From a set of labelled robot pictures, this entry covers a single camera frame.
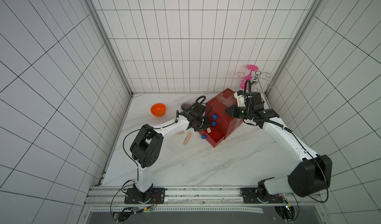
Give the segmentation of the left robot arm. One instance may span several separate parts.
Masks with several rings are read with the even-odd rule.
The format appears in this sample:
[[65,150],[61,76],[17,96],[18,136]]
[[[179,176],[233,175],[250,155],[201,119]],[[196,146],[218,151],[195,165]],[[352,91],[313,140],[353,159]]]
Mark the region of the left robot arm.
[[204,105],[206,96],[200,96],[191,106],[182,112],[176,111],[176,117],[157,126],[145,124],[137,130],[138,134],[130,146],[131,156],[138,167],[134,188],[139,194],[146,194],[153,187],[150,167],[157,161],[165,138],[179,132],[193,129],[195,132],[210,127],[208,115],[211,109]]

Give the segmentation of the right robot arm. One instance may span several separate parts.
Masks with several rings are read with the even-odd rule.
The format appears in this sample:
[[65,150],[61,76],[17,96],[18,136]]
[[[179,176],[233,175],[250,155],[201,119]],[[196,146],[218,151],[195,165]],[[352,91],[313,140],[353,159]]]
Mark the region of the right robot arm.
[[226,109],[232,118],[251,121],[267,132],[291,159],[294,169],[284,177],[271,177],[258,183],[256,196],[265,203],[271,196],[296,194],[306,197],[328,190],[331,184],[332,160],[319,155],[308,147],[286,126],[278,113],[265,109],[258,92],[238,91],[234,94],[237,104]]

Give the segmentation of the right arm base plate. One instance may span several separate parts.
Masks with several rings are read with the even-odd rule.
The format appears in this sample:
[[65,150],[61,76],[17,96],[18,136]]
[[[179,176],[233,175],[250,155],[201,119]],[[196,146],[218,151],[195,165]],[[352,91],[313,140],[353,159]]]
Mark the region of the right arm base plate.
[[257,187],[244,187],[240,189],[245,204],[281,204],[284,202],[282,197],[268,194],[265,190]]

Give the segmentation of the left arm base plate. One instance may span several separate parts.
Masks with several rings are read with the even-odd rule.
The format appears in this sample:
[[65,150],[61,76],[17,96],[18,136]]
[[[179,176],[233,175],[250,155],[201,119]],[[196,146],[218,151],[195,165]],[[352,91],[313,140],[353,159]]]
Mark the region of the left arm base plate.
[[125,204],[163,204],[165,188],[150,188],[146,192],[140,192],[137,188],[127,189]]

